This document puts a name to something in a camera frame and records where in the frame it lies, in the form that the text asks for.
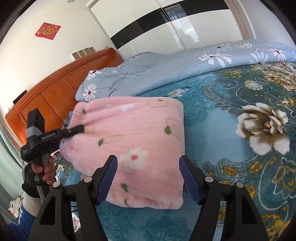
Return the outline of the left hand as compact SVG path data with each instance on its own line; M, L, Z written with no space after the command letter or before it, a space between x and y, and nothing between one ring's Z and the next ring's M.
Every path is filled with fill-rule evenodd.
M31 164L32 171L36 174L44 173L43 181L45 181L48 185L53 185L53 183L56 181L55 175L56 172L54 170L54 164L53 164L53 157L49 156L48 164L43 168L36 163Z

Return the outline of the blue sleeve white cuff forearm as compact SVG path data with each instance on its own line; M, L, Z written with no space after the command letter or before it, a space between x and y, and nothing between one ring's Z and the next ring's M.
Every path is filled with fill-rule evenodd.
M16 240L28 240L32 225L42 206L39 192L35 184L35 174L43 168L37 164L28 164L23 169L23 201L20 207L18 223L9 223L8 228Z

